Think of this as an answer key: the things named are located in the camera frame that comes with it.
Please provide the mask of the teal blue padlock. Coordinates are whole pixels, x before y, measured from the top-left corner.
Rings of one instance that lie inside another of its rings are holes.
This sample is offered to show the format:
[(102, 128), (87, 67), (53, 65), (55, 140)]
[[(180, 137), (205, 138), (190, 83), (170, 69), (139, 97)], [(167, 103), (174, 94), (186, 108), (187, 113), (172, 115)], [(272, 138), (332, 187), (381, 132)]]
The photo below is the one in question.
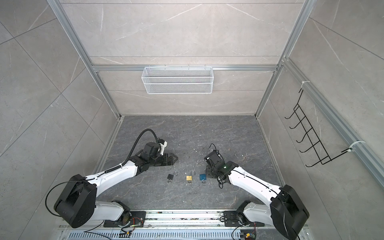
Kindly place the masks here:
[(200, 174), (200, 181), (202, 184), (205, 184), (207, 181), (207, 175), (206, 174)]

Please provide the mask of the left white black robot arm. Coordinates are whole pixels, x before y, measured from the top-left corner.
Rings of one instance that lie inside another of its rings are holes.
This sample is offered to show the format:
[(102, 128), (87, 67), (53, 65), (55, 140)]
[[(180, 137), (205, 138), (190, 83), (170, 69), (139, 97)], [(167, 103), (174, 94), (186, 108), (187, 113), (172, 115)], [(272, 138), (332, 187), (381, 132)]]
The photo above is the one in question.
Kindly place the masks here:
[(97, 197), (118, 183), (133, 178), (149, 167), (172, 166), (178, 156), (169, 151), (149, 155), (139, 151), (125, 164), (107, 171), (83, 177), (74, 175), (64, 182), (64, 189), (53, 206), (51, 214), (63, 218), (72, 228), (79, 228), (90, 221), (110, 221), (120, 227), (131, 223), (130, 208), (121, 201), (98, 201)]

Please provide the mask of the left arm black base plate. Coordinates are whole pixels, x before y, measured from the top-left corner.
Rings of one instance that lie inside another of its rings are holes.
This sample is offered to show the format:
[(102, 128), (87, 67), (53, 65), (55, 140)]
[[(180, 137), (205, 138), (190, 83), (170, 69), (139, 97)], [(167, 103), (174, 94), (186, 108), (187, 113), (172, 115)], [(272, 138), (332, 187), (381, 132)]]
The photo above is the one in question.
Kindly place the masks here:
[(133, 211), (124, 215), (118, 221), (104, 221), (105, 228), (142, 227), (146, 219), (146, 211)]

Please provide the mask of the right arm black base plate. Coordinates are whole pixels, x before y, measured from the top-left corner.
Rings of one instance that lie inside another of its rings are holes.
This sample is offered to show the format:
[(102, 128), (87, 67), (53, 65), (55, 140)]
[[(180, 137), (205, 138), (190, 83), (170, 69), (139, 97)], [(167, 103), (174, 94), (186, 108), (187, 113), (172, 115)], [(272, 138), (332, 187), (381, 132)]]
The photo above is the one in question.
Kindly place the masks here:
[(223, 222), (226, 227), (240, 227), (240, 226), (256, 226), (264, 227), (264, 223), (251, 222), (245, 214), (238, 211), (224, 211), (223, 215), (219, 218), (220, 222)]

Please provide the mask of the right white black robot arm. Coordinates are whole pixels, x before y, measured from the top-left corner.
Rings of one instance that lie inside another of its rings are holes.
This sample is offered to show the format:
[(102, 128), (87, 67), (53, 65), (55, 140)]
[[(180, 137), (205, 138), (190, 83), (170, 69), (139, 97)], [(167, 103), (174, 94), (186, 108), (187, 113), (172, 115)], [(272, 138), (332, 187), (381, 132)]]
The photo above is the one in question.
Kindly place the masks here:
[(244, 201), (233, 215), (225, 216), (239, 227), (251, 224), (274, 226), (286, 239), (296, 240), (310, 217), (310, 213), (294, 188), (270, 184), (248, 173), (234, 162), (225, 162), (217, 150), (206, 157), (206, 173), (216, 179), (219, 188), (224, 183), (239, 187), (262, 202), (261, 205)]

